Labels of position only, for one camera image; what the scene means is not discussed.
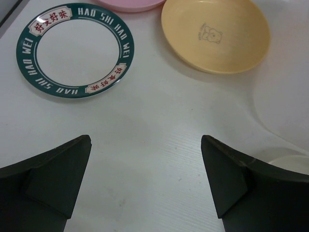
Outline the yellow bear plate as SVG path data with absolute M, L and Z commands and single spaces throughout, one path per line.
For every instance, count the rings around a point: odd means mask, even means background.
M 271 40 L 268 21 L 251 0 L 168 0 L 161 25 L 174 52 L 207 73 L 254 68 L 266 56 Z

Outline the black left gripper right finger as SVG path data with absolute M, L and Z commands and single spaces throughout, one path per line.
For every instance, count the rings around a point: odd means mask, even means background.
M 306 232 L 309 177 L 241 153 L 209 135 L 201 152 L 227 232 Z

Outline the metal table edge rail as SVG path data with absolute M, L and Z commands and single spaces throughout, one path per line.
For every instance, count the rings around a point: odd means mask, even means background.
M 1 0 L 0 1 L 0 26 L 6 22 L 10 15 L 20 4 L 21 0 Z

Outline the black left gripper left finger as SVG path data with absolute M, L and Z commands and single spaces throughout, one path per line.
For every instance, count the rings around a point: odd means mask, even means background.
M 91 151 L 89 135 L 0 170 L 2 232 L 62 232 Z

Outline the white plastic bin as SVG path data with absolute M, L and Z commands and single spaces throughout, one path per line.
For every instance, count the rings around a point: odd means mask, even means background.
M 258 0 L 271 45 L 253 85 L 258 118 L 273 134 L 309 149 L 309 2 Z

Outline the green rimmed white plate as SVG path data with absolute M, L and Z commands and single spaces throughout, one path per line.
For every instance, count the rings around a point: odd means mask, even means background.
M 67 3 L 35 16 L 16 45 L 24 78 L 61 98 L 86 98 L 119 82 L 131 66 L 134 40 L 115 13 L 88 3 Z

